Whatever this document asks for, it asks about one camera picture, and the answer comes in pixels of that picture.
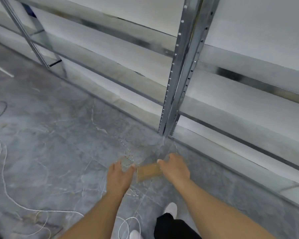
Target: concrete floor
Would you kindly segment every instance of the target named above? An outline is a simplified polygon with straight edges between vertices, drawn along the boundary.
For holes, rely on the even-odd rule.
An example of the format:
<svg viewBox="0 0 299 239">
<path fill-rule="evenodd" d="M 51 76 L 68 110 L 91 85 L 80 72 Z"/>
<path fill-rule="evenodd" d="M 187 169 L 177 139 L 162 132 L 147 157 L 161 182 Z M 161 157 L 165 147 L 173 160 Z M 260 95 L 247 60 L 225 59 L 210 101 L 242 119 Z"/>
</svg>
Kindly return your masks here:
<svg viewBox="0 0 299 239">
<path fill-rule="evenodd" d="M 105 192 L 107 167 L 122 156 L 137 164 L 179 152 L 191 178 L 206 191 L 236 207 L 279 239 L 299 239 L 299 209 L 220 165 L 159 136 L 125 114 L 68 85 L 40 65 L 0 46 L 0 101 L 8 108 L 0 117 L 0 233 L 4 238 L 25 238 L 40 229 L 47 213 L 15 205 L 4 194 L 2 166 L 8 194 L 31 209 L 87 213 Z M 163 177 L 133 182 L 118 216 L 135 216 L 144 239 L 153 238 L 156 217 L 169 202 L 178 205 L 178 218 L 192 227 L 182 198 Z M 46 227 L 30 238 L 49 238 L 80 219 L 75 213 L 48 213 Z M 122 221 L 117 219 L 112 238 Z M 130 230 L 138 229 L 129 221 Z M 127 227 L 122 226 L 121 238 Z"/>
</svg>

